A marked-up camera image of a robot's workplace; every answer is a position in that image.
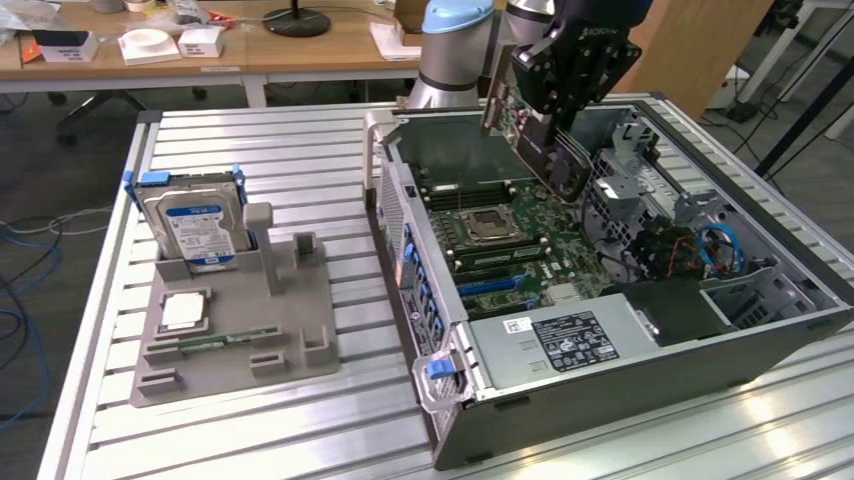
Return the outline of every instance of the aluminum extrusion table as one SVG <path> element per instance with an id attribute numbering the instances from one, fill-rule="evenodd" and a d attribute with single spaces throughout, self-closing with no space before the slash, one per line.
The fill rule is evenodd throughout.
<path id="1" fill-rule="evenodd" d="M 854 280 L 851 254 L 675 107 L 645 95 L 613 98 L 652 105 Z M 156 247 L 118 191 L 38 478 L 854 478 L 854 329 L 739 388 L 465 469 L 432 470 L 360 201 L 361 118 L 374 108 L 392 105 L 142 115 L 128 170 L 198 172 L 240 163 L 249 199 L 273 205 L 273 237 L 310 229 L 324 241 L 342 367 L 309 381 L 128 405 Z M 675 180 L 703 190 L 700 173 L 665 142 L 659 148 Z"/>

